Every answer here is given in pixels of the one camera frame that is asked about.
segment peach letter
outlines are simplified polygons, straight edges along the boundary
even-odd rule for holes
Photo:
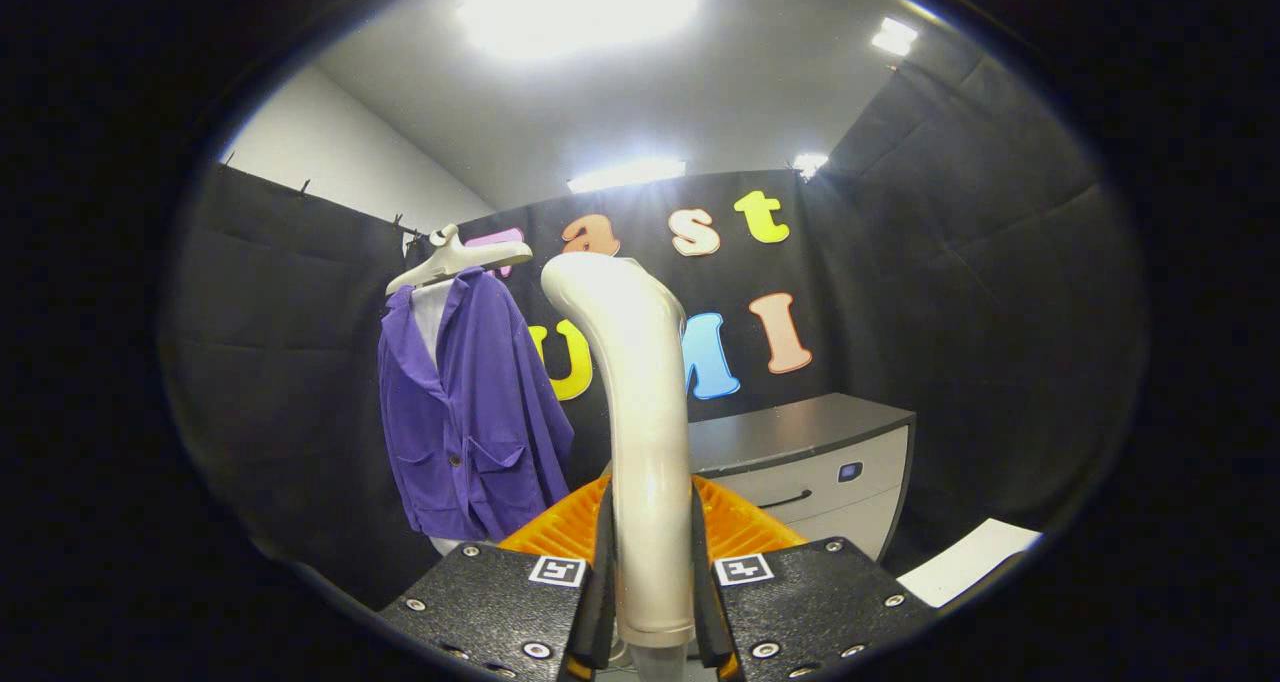
[[[600,255],[617,255],[622,243],[613,237],[613,225],[604,214],[589,214],[577,218],[564,226],[561,239],[567,241],[563,252],[598,252]]]
[[[787,293],[774,293],[746,305],[746,308],[764,322],[764,335],[769,339],[769,351],[773,354],[773,360],[769,360],[769,372],[774,375],[795,372],[796,369],[813,362],[812,351],[804,349],[800,345],[800,335],[796,335],[796,325],[791,319],[792,302]]]
[[[675,232],[671,244],[685,257],[709,255],[719,248],[719,235],[710,226],[712,216],[705,209],[677,209],[667,218],[667,226]]]

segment foam letter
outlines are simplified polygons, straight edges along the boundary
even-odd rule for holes
[[[564,344],[568,345],[568,376],[563,380],[552,380],[552,390],[556,392],[558,400],[573,399],[591,385],[591,351],[586,345],[586,337],[582,337],[568,319],[562,319],[556,330],[564,337]],[[530,326],[529,335],[534,337],[539,360],[547,363],[543,354],[547,328]]]
[[[671,244],[685,257],[709,255],[719,248],[719,235],[710,228],[712,216],[705,209],[677,209],[667,218],[667,226],[675,232]]]
[[[773,211],[782,209],[782,203],[778,200],[765,198],[762,191],[756,189],[754,193],[737,200],[733,203],[733,209],[745,214],[746,228],[762,243],[781,243],[781,241],[787,239],[787,235],[791,234],[790,228],[786,225],[773,224]]]
[[[563,252],[598,252],[600,255],[617,255],[622,243],[613,237],[613,225],[604,214],[589,214],[577,218],[564,226],[561,239],[567,241]]]
[[[731,395],[742,385],[728,371],[724,360],[724,347],[721,344],[719,328],[724,321],[718,313],[695,313],[685,322],[685,335],[680,348],[685,354],[685,390],[698,372],[698,386],[694,395],[698,399],[722,398]]]
[[[522,243],[525,241],[525,230],[520,226],[507,228],[507,230],[494,232],[492,235],[471,237],[470,241],[462,243],[462,246],[485,246],[497,243]],[[498,273],[502,276],[511,275],[511,264],[506,267],[498,267]],[[489,269],[485,275],[493,276],[493,269]]]
[[[769,360],[769,372],[774,375],[795,372],[796,369],[813,362],[812,351],[804,349],[800,345],[800,335],[796,335],[796,325],[791,319],[792,302],[787,293],[774,293],[746,305],[746,308],[764,322],[764,335],[769,339],[769,351],[773,354],[773,360]]]

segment ceiling light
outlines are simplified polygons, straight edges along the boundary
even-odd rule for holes
[[[791,168],[800,171],[800,177],[803,177],[805,182],[809,182],[814,175],[817,175],[818,168],[822,168],[823,164],[827,164],[826,154],[797,154],[795,163],[791,163]]]
[[[886,52],[899,54],[899,56],[902,56],[902,54],[910,52],[911,41],[914,41],[916,36],[919,36],[919,32],[915,32],[911,27],[905,26],[902,22],[891,20],[888,17],[884,17],[884,20],[881,22],[881,31],[877,36],[874,36],[874,38],[872,38],[872,44],[878,49],[886,50]]]
[[[684,177],[684,159],[645,157],[635,163],[621,164],[609,170],[589,171],[586,175],[568,180],[573,194],[604,189],[604,187],[636,186],[640,182],[668,180],[671,177]]]
[[[558,58],[653,38],[684,26],[696,0],[466,0],[472,44],[498,58]]]

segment cabinet drawer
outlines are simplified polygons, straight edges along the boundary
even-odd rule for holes
[[[865,555],[879,562],[901,494],[902,488],[883,490],[870,499],[797,519],[787,523],[787,527],[810,543],[826,537],[845,537]]]
[[[909,426],[858,444],[753,472],[727,473],[714,481],[742,495],[780,522],[805,519],[872,498],[902,485]],[[840,468],[861,463],[861,472],[841,482]]]

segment blue letter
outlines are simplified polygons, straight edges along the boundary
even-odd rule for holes
[[[722,398],[731,395],[742,385],[728,372],[724,360],[724,347],[719,340],[719,326],[724,321],[718,313],[695,313],[685,322],[685,335],[680,348],[685,353],[685,392],[689,381],[698,371],[698,386],[694,395],[698,399]]]

